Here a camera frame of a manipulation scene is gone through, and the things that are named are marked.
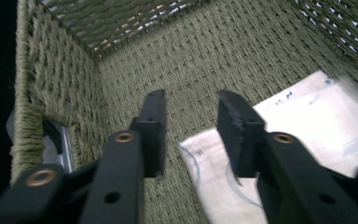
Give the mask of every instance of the woven basket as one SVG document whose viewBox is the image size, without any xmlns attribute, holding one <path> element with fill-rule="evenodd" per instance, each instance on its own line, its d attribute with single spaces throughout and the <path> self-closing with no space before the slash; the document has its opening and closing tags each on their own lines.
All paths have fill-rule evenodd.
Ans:
<svg viewBox="0 0 358 224">
<path fill-rule="evenodd" d="M 12 181 L 42 163 L 44 119 L 69 130 L 77 169 L 165 89 L 146 219 L 206 223 L 177 144 L 215 125 L 219 90 L 256 104 L 319 69 L 358 82 L 358 0 L 19 0 L 16 63 Z"/>
</svg>

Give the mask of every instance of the woven basket wall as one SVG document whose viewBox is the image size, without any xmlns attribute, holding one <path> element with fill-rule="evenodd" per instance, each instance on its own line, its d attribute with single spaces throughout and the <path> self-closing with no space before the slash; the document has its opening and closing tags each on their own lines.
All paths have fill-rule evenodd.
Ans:
<svg viewBox="0 0 358 224">
<path fill-rule="evenodd" d="M 256 104 L 323 69 L 358 82 L 356 0 L 19 0 L 12 181 L 42 162 L 42 120 L 69 130 L 76 169 L 168 99 L 166 179 L 148 223 L 206 223 L 177 144 L 215 125 L 227 89 Z"/>
</svg>

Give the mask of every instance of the bolt hole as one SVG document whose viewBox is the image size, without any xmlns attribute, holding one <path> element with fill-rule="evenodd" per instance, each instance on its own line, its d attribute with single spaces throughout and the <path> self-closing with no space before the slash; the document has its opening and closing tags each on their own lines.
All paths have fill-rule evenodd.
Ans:
<svg viewBox="0 0 358 224">
<path fill-rule="evenodd" d="M 116 203 L 120 200 L 120 194 L 117 192 L 111 192 L 106 194 L 104 199 L 106 203 Z"/>
<path fill-rule="evenodd" d="M 29 187 L 42 186 L 52 181 L 56 176 L 56 172 L 50 169 L 37 171 L 26 179 L 26 185 Z"/>
<path fill-rule="evenodd" d="M 290 135 L 281 134 L 281 133 L 280 134 L 275 134 L 274 139 L 275 139 L 275 141 L 278 141 L 280 143 L 285 143 L 285 144 L 291 144 L 291 143 L 295 142 L 293 137 L 291 137 Z"/>
<path fill-rule="evenodd" d="M 335 204 L 336 203 L 336 200 L 333 197 L 331 197 L 330 195 L 325 194 L 325 193 L 320 193 L 319 194 L 319 199 L 322 202 L 328 203 L 328 204 Z"/>
<path fill-rule="evenodd" d="M 132 140 L 132 138 L 133 138 L 133 135 L 130 133 L 121 133 L 115 137 L 115 140 L 117 142 L 124 143 L 124 142 L 130 142 L 130 140 Z"/>
</svg>

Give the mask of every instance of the metal object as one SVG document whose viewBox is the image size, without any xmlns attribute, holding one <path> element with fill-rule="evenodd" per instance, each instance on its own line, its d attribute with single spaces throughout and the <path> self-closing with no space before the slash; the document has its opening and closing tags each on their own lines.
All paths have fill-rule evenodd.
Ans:
<svg viewBox="0 0 358 224">
<path fill-rule="evenodd" d="M 164 176 L 165 130 L 167 108 L 165 90 L 152 91 L 145 97 L 144 107 L 138 118 L 133 119 L 130 130 L 142 136 L 144 147 L 145 177 Z"/>
<path fill-rule="evenodd" d="M 217 131 L 238 177 L 258 174 L 269 223 L 358 223 L 358 175 L 318 164 L 291 134 L 266 133 L 238 94 L 220 91 Z"/>
<path fill-rule="evenodd" d="M 126 143 L 126 142 L 130 142 L 133 139 L 133 134 L 131 133 L 121 133 L 116 135 L 115 137 L 115 141 L 119 142 L 119 143 Z"/>
<path fill-rule="evenodd" d="M 53 170 L 50 169 L 40 170 L 28 176 L 25 183 L 29 187 L 42 186 L 53 180 L 55 176 L 56 173 Z"/>
<path fill-rule="evenodd" d="M 43 164 L 24 173 L 0 199 L 0 223 L 144 223 L 144 177 L 164 169 L 165 106 L 164 91 L 151 92 L 131 129 L 110 135 L 103 157 L 78 171 Z"/>
<path fill-rule="evenodd" d="M 122 136 L 131 140 L 118 141 Z M 80 223 L 144 223 L 143 206 L 141 136 L 131 131 L 115 133 L 107 140 Z"/>
</svg>

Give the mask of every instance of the metal screw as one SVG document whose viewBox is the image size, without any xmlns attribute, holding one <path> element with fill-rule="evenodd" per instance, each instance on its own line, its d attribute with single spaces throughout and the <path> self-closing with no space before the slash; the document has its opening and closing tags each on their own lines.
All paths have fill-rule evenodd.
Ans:
<svg viewBox="0 0 358 224">
<path fill-rule="evenodd" d="M 41 175 L 46 175 L 46 176 L 44 178 L 38 178 Z M 28 176 L 25 183 L 29 187 L 42 186 L 42 185 L 49 183 L 51 180 L 53 180 L 55 178 L 55 176 L 56 176 L 55 171 L 50 170 L 50 169 L 44 169 L 44 170 L 37 171 L 37 172 L 31 174 L 30 176 Z"/>
</svg>

